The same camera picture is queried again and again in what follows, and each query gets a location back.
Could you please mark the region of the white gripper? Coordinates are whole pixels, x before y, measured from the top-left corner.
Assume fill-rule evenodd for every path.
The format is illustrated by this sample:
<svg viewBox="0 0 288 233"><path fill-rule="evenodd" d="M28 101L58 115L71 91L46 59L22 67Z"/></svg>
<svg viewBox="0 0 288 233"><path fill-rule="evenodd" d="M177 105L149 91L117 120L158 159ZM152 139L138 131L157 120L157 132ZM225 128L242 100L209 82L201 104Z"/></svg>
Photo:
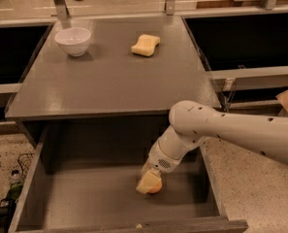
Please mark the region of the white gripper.
<svg viewBox="0 0 288 233"><path fill-rule="evenodd" d="M148 192L152 188L162 183L162 179L158 172L148 169L151 168L161 173L171 173L179 165L185 154L186 151L183 146L157 140L141 170L142 177L136 190L141 194L149 194Z"/></svg>

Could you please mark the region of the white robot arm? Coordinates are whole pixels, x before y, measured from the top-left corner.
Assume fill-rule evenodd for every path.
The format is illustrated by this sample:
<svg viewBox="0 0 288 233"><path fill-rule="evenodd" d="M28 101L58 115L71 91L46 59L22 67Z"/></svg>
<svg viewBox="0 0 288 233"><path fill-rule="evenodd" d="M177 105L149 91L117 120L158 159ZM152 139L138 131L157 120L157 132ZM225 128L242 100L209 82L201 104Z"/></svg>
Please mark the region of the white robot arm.
<svg viewBox="0 0 288 233"><path fill-rule="evenodd" d="M153 144L136 190L161 189L163 173L171 173L182 158L206 139L216 138L264 154L288 165L288 117L228 114L193 101L180 101L169 112L170 126Z"/></svg>

